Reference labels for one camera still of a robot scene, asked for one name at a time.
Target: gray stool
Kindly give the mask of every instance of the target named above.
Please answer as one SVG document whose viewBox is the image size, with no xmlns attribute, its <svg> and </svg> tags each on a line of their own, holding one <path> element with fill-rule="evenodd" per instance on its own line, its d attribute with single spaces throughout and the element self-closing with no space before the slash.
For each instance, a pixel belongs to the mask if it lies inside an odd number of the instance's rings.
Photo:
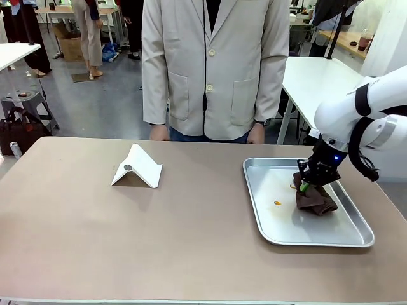
<svg viewBox="0 0 407 305">
<path fill-rule="evenodd" d="M 48 129 L 50 130 L 54 128 L 59 129 L 59 125 L 55 120 L 54 116 L 52 115 L 50 108 L 48 108 L 42 94 L 40 94 L 40 92 L 38 91 L 31 90 L 25 91 L 25 93 L 27 94 L 27 96 L 20 97 L 21 101 L 19 102 L 14 102 L 10 97 L 3 97 L 1 99 L 1 107 L 3 107 L 4 117 L 7 118 L 10 109 L 16 106 L 15 103 L 16 104 L 21 103 L 23 105 L 23 108 L 33 116 L 37 117 L 41 121 L 49 121 L 50 122 L 49 125 L 46 126 Z M 41 104 L 44 106 L 45 111 L 47 112 L 47 114 L 45 115 L 38 113 L 37 108 Z"/>
</svg>

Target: gray floor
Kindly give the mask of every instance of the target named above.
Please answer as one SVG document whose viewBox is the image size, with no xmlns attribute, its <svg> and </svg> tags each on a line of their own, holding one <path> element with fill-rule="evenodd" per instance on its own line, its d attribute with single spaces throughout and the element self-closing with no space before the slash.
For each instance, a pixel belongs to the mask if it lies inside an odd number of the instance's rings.
<svg viewBox="0 0 407 305">
<path fill-rule="evenodd" d="M 57 45 L 43 29 L 43 38 L 52 56 Z M 142 121 L 141 64 L 120 55 L 113 63 L 105 63 L 105 75 L 97 81 L 73 83 L 71 74 L 86 72 L 82 63 L 66 63 L 62 59 L 50 59 L 53 72 L 41 79 L 50 109 L 60 130 L 58 136 L 91 137 L 110 139 L 142 139 L 149 137 L 149 125 Z M 28 67 L 23 60 L 17 62 L 11 72 L 16 87 L 24 90 L 40 90 L 38 78 L 27 77 Z M 7 94 L 6 83 L 0 75 L 0 96 Z M 275 120 L 266 132 L 266 143 L 275 144 L 281 120 Z M 296 120 L 289 124 L 285 144 L 298 143 Z M 6 158 L 0 166 L 0 178 L 13 166 L 15 160 Z M 407 217 L 406 184 L 380 184 L 389 198 Z"/>
</svg>

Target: hand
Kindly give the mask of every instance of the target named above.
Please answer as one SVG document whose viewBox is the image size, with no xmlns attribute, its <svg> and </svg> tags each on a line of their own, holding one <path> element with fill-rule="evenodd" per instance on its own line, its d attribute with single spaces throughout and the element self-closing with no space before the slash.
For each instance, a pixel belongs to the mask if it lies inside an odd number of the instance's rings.
<svg viewBox="0 0 407 305">
<path fill-rule="evenodd" d="M 151 128 L 151 141 L 171 141 L 168 129 L 165 125 L 155 125 Z"/>
<path fill-rule="evenodd" d="M 96 20 L 96 27 L 100 30 L 103 28 L 103 22 L 101 19 Z"/>
<path fill-rule="evenodd" d="M 265 143 L 265 127 L 262 124 L 255 123 L 247 138 L 248 144 Z"/>
<path fill-rule="evenodd" d="M 125 17 L 125 21 L 127 24 L 132 24 L 132 21 L 130 20 L 130 17 Z"/>
</svg>

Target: black handbag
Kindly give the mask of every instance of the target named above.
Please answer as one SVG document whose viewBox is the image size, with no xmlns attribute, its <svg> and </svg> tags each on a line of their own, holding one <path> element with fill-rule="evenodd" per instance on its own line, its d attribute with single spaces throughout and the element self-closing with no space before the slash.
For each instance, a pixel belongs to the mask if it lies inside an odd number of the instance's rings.
<svg viewBox="0 0 407 305">
<path fill-rule="evenodd" d="M 22 115 L 22 119 L 15 117 L 15 112 Z M 0 149 L 5 156 L 12 156 L 11 142 L 16 142 L 24 154 L 41 137 L 51 133 L 35 116 L 20 107 L 13 107 L 6 119 L 0 120 Z"/>
</svg>

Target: white folded stand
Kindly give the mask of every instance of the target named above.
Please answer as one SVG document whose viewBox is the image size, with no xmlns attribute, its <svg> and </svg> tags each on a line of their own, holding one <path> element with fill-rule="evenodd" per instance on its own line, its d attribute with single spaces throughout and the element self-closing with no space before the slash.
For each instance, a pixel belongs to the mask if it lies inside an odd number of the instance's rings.
<svg viewBox="0 0 407 305">
<path fill-rule="evenodd" d="M 134 172 L 149 187 L 155 189 L 158 187 L 162 168 L 163 165 L 155 163 L 139 144 L 133 144 L 127 158 L 121 162 L 117 169 L 112 185 L 123 178 L 128 172 Z"/>
</svg>

